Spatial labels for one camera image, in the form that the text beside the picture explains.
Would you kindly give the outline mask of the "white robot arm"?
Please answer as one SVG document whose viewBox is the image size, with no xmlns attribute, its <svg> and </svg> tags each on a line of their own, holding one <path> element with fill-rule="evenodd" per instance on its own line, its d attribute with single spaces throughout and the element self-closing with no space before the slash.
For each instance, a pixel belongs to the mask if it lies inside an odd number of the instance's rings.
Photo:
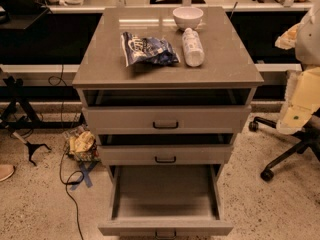
<svg viewBox="0 0 320 240">
<path fill-rule="evenodd" d="M 294 48 L 297 60 L 305 66 L 303 72 L 289 74 L 276 123 L 280 133 L 290 135 L 301 130 L 320 108 L 320 4 L 315 3 L 298 24 L 278 37 L 275 46 Z"/>
</svg>

